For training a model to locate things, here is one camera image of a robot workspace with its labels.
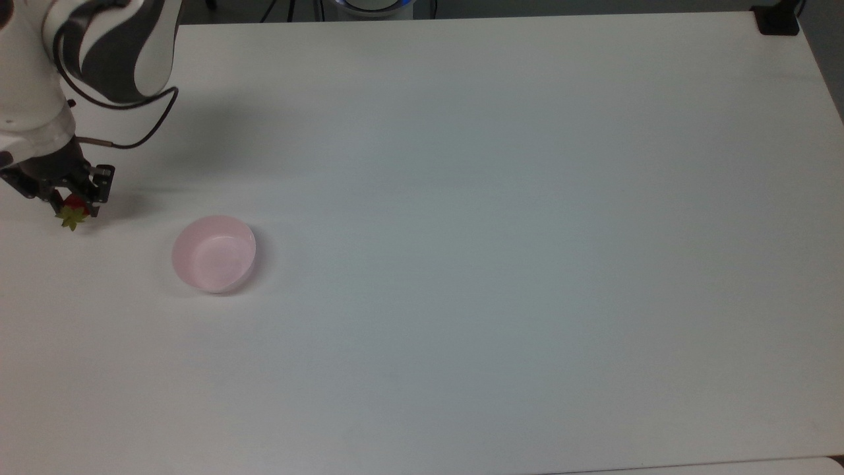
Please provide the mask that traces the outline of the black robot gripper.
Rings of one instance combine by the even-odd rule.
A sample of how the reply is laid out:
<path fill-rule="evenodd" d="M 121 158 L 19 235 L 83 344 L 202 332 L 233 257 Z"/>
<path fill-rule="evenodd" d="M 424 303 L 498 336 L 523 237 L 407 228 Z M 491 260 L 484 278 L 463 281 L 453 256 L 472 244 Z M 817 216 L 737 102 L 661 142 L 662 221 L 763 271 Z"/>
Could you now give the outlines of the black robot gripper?
<path fill-rule="evenodd" d="M 91 166 L 81 145 L 71 141 L 58 151 L 6 166 L 2 180 L 25 198 L 51 203 L 56 217 L 65 208 L 59 190 L 66 189 L 88 203 L 88 215 L 96 218 L 100 205 L 109 201 L 116 170 L 106 164 Z"/>

